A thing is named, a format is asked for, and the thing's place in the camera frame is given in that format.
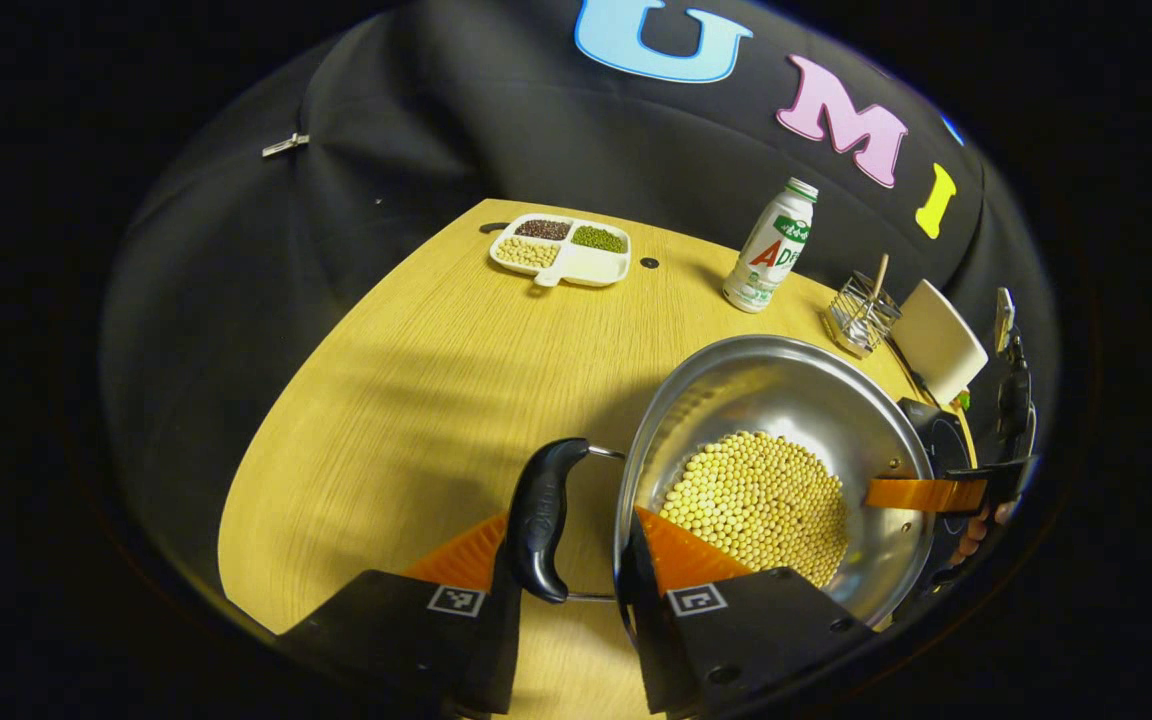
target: white bottle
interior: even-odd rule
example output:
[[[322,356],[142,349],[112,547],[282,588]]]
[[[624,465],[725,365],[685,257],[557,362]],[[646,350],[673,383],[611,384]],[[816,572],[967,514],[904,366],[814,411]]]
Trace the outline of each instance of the white bottle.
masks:
[[[749,233],[735,268],[723,281],[723,297],[746,313],[761,313],[785,282],[812,232],[817,188],[799,179],[785,183]]]

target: bottle cap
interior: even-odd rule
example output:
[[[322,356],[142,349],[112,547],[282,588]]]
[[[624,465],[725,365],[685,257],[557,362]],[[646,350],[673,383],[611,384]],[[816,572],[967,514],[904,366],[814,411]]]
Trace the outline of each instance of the bottle cap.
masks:
[[[799,181],[799,179],[790,179],[790,182],[785,183],[785,190],[793,190],[811,202],[817,200],[817,188]]]

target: metal utensil holder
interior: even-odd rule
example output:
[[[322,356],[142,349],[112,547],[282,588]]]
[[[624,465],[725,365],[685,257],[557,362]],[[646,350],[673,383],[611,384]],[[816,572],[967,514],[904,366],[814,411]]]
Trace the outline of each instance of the metal utensil holder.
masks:
[[[900,319],[900,309],[887,291],[879,290],[877,300],[869,300],[873,288],[872,279],[852,272],[823,313],[831,340],[861,359],[887,340],[892,324]]]

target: yellow letter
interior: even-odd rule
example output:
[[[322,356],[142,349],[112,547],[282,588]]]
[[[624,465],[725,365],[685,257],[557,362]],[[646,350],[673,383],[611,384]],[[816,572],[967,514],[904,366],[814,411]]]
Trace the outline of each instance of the yellow letter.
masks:
[[[957,195],[958,187],[954,184],[950,173],[945,172],[941,164],[933,162],[932,172],[935,173],[932,195],[927,197],[927,204],[914,213],[914,221],[927,233],[927,237],[937,240],[941,236],[941,218],[945,217],[945,210],[950,206],[950,198]]]

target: human hand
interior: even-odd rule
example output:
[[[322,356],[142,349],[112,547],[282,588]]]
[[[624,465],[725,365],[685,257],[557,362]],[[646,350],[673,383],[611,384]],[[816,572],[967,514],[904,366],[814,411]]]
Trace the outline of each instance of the human hand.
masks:
[[[993,514],[993,520],[1001,525],[1011,517],[1011,510],[1015,509],[1015,502],[1003,502],[998,506],[998,510]],[[979,515],[968,521],[968,532],[963,533],[963,539],[958,541],[958,548],[950,556],[950,566],[960,564],[960,562],[971,558],[976,551],[980,550],[980,541],[983,541],[984,536],[988,532],[988,525],[984,524],[984,520],[988,515],[990,507],[986,505]]]

